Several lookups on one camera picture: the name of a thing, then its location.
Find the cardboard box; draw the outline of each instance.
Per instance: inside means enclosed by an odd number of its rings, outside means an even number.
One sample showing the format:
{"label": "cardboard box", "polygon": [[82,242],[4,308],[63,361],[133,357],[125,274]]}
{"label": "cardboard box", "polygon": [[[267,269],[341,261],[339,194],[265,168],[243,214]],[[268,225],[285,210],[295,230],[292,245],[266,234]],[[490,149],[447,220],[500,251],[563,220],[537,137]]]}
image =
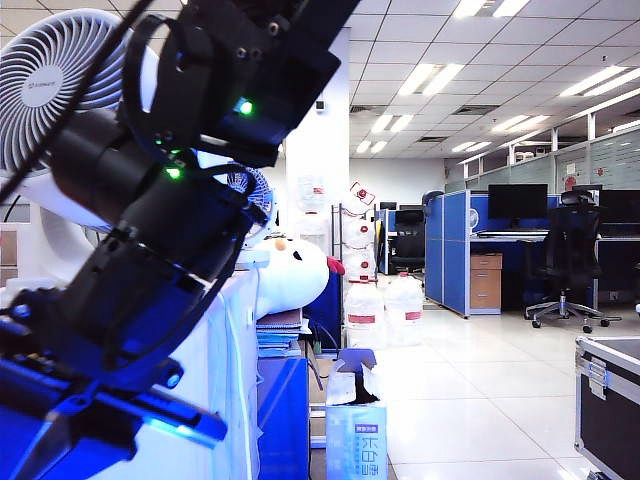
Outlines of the cardboard box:
{"label": "cardboard box", "polygon": [[326,400],[327,480],[387,480],[387,410],[369,349],[340,352]]}

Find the fluorescent light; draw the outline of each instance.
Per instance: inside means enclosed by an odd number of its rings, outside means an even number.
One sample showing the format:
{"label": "fluorescent light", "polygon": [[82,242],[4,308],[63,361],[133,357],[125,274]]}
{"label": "fluorescent light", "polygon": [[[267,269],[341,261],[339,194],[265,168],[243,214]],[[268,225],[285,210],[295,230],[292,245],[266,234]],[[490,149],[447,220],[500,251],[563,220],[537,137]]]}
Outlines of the fluorescent light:
{"label": "fluorescent light", "polygon": [[504,132],[509,130],[509,128],[513,127],[516,123],[520,123],[523,120],[529,118],[529,115],[518,115],[516,117],[510,118],[491,129],[492,132]]}
{"label": "fluorescent light", "polygon": [[600,85],[599,87],[594,88],[593,90],[589,90],[584,95],[586,97],[591,97],[593,95],[600,95],[609,90],[613,90],[620,85],[630,82],[631,80],[635,80],[640,77],[640,68],[636,68],[635,70],[631,70],[629,73],[625,73],[624,75],[620,75],[617,78],[614,78],[610,82],[605,83],[604,85]]}
{"label": "fluorescent light", "polygon": [[486,147],[487,145],[491,145],[491,142],[476,143],[474,146],[467,148],[465,152],[475,152],[477,150],[480,150],[481,148]]}
{"label": "fluorescent light", "polygon": [[373,147],[371,147],[371,153],[378,153],[387,145],[387,142],[377,142]]}
{"label": "fluorescent light", "polygon": [[560,94],[561,97],[567,97],[569,95],[577,95],[580,92],[585,91],[589,87],[593,87],[600,82],[605,81],[607,78],[611,78],[614,75],[626,70],[624,67],[607,67],[601,72],[596,73],[595,75],[591,75],[590,77],[585,78],[579,83],[576,83],[574,86],[567,88],[564,92]]}
{"label": "fluorescent light", "polygon": [[409,78],[407,78],[400,90],[398,90],[398,95],[406,96],[415,93],[418,90],[418,87],[422,85],[422,83],[427,79],[429,74],[433,70],[433,65],[430,63],[421,63],[413,69]]}
{"label": "fluorescent light", "polygon": [[413,118],[413,115],[403,115],[401,116],[398,120],[396,120],[396,123],[394,123],[391,126],[391,131],[392,132],[399,132],[400,130],[404,130],[404,128],[409,125],[409,122],[411,121],[411,119]]}
{"label": "fluorescent light", "polygon": [[385,113],[384,115],[380,115],[380,118],[378,118],[378,120],[376,120],[376,123],[373,124],[373,127],[371,127],[371,131],[373,133],[381,132],[382,130],[384,130],[384,127],[389,125],[389,122],[392,118],[393,115],[389,115],[387,113]]}
{"label": "fluorescent light", "polygon": [[613,133],[619,132],[620,130],[626,130],[627,128],[636,127],[638,125],[640,125],[640,120],[634,120],[633,122],[623,123],[622,125],[613,127]]}
{"label": "fluorescent light", "polygon": [[436,78],[429,82],[427,88],[422,92],[423,95],[433,95],[442,90],[447,83],[449,83],[453,77],[455,77],[460,70],[464,68],[464,65],[458,65],[457,63],[450,63],[444,67]]}
{"label": "fluorescent light", "polygon": [[360,142],[360,145],[358,145],[358,148],[356,148],[356,153],[366,152],[370,145],[371,145],[370,140],[363,140],[362,142]]}
{"label": "fluorescent light", "polygon": [[455,18],[473,17],[482,8],[486,0],[462,0],[453,12]]}
{"label": "fluorescent light", "polygon": [[538,123],[545,121],[547,118],[549,118],[549,115],[538,115],[536,117],[532,117],[529,120],[525,120],[524,122],[518,123],[517,125],[511,127],[509,131],[520,132],[522,130],[528,130],[534,125],[537,125]]}
{"label": "fluorescent light", "polygon": [[465,148],[469,148],[471,145],[475,144],[476,142],[464,142],[461,143],[460,145],[458,145],[457,147],[453,147],[451,149],[452,152],[461,152],[462,150],[464,150]]}
{"label": "fluorescent light", "polygon": [[495,12],[494,17],[513,17],[524,7],[529,0],[504,0]]}

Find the ceiling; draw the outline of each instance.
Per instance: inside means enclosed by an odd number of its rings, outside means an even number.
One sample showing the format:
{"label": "ceiling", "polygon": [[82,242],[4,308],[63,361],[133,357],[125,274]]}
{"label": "ceiling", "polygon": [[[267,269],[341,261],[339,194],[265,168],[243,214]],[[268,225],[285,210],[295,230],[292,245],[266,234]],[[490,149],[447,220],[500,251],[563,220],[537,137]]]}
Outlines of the ceiling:
{"label": "ceiling", "polygon": [[[640,67],[640,0],[530,0],[515,16],[453,18],[459,0],[362,0],[349,19],[352,105],[377,106],[350,115],[353,158],[451,158],[468,141],[491,148],[520,134],[491,128],[515,115],[549,115],[540,126],[640,87],[640,79],[593,97],[558,97],[605,66]],[[134,0],[3,0],[2,44],[34,22],[69,8],[92,7],[122,15]],[[156,0],[156,12],[176,16],[179,0]],[[158,48],[161,40],[154,41]],[[464,68],[438,94],[397,95],[419,63]],[[607,123],[640,108],[630,102]],[[486,115],[452,115],[463,105],[499,105]],[[414,115],[398,133],[370,132],[381,113]],[[444,136],[440,143],[417,142]],[[355,152],[365,139],[387,141],[373,155]]]}

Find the fan grille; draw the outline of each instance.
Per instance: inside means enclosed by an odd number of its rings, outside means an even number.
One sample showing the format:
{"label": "fan grille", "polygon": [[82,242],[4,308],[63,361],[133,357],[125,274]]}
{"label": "fan grille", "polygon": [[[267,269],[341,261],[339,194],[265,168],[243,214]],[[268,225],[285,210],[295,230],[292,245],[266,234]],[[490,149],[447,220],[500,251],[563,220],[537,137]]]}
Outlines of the fan grille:
{"label": "fan grille", "polygon": [[[0,169],[14,172],[66,108],[119,19],[100,10],[54,15],[22,32],[0,53]],[[104,62],[77,111],[115,108],[124,43]],[[40,161],[34,170],[48,167]]]}

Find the case latch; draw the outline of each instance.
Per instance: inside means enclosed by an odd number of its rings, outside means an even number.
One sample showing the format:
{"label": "case latch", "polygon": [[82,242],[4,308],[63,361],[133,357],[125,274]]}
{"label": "case latch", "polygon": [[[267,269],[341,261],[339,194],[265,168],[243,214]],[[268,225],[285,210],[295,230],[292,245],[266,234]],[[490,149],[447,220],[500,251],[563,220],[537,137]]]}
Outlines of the case latch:
{"label": "case latch", "polygon": [[609,386],[607,364],[599,358],[592,358],[590,362],[587,362],[587,373],[591,393],[602,400],[606,400],[606,389]]}

